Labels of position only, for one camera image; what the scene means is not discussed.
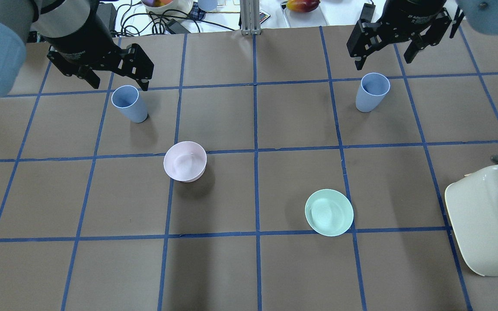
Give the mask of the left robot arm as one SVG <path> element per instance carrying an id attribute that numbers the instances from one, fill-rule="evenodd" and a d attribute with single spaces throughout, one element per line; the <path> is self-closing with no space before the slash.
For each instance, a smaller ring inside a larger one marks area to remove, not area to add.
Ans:
<path id="1" fill-rule="evenodd" d="M 98 7 L 97 0 L 0 0 L 0 97 L 13 88 L 32 29 L 50 44 L 47 58 L 63 75 L 98 89 L 96 71 L 109 71 L 147 91 L 154 64 L 140 45 L 113 42 Z"/>

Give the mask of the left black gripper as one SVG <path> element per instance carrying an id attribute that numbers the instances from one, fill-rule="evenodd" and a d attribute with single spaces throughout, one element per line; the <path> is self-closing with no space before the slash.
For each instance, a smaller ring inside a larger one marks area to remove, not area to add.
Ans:
<path id="1" fill-rule="evenodd" d="M 153 77 L 154 63 L 139 44 L 125 49 L 111 43 L 99 51 L 81 51 L 67 54 L 51 47 L 47 58 L 63 75 L 84 79 L 92 88 L 99 89 L 100 78 L 95 71 L 108 71 L 134 79 L 142 91 L 148 91 Z"/>

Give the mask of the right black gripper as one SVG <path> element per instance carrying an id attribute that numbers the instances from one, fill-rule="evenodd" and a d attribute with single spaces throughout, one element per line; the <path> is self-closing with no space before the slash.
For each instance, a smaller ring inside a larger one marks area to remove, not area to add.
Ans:
<path id="1" fill-rule="evenodd" d="M 389 44 L 409 42 L 403 56 L 410 64 L 420 51 L 440 43 L 453 20 L 443 3 L 386 3 L 373 22 L 375 4 L 365 3 L 347 41 L 357 70 L 365 59 Z"/>

